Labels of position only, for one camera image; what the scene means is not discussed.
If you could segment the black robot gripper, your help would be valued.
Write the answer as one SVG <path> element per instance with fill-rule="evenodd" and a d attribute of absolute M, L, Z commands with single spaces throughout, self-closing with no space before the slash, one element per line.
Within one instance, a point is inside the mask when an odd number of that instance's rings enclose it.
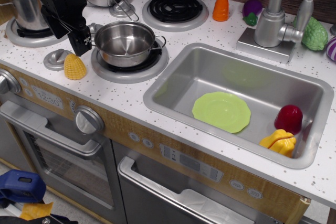
<path fill-rule="evenodd" d="M 90 28 L 83 17 L 87 0 L 40 0 L 41 13 L 53 35 L 67 35 L 76 56 L 92 49 Z"/>

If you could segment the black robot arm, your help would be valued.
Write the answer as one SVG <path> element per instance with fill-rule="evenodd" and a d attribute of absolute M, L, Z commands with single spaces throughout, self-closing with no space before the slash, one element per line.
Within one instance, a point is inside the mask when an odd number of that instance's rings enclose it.
<path fill-rule="evenodd" d="M 68 36 L 76 56 L 91 50 L 91 32 L 83 16 L 87 0 L 40 0 L 41 14 L 53 35 Z"/>

